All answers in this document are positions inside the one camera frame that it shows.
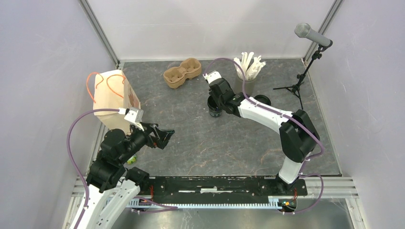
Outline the black coffee cup white lettering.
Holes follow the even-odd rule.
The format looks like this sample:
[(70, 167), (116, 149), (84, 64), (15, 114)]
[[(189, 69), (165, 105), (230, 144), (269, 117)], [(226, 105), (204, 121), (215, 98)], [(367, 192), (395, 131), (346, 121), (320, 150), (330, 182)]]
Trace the black coffee cup white lettering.
[(207, 106), (209, 108), (209, 114), (211, 117), (220, 117), (222, 114), (222, 109), (220, 109), (217, 104), (215, 103), (212, 96), (209, 96), (207, 99)]

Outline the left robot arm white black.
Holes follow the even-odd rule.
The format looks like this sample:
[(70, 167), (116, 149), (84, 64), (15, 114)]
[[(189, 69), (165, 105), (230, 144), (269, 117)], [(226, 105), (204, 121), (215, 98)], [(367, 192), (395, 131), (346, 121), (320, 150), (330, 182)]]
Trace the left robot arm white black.
[(85, 179), (82, 210), (74, 219), (74, 229), (110, 229), (128, 203), (149, 191), (149, 174), (124, 164), (142, 147), (164, 149), (174, 130), (160, 130), (158, 124), (130, 125), (130, 133), (109, 130)]

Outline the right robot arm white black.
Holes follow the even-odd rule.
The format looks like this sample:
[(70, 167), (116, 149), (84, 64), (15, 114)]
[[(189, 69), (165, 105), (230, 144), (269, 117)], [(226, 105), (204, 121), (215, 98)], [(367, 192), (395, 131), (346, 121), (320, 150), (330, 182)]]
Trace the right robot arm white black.
[(301, 109), (296, 112), (275, 109), (253, 97), (246, 98), (243, 93), (235, 94), (222, 77), (208, 79), (207, 83), (209, 94), (220, 109), (253, 120), (279, 134), (285, 159), (277, 175), (276, 189), (282, 195), (293, 191), (304, 160), (320, 141), (308, 114)]

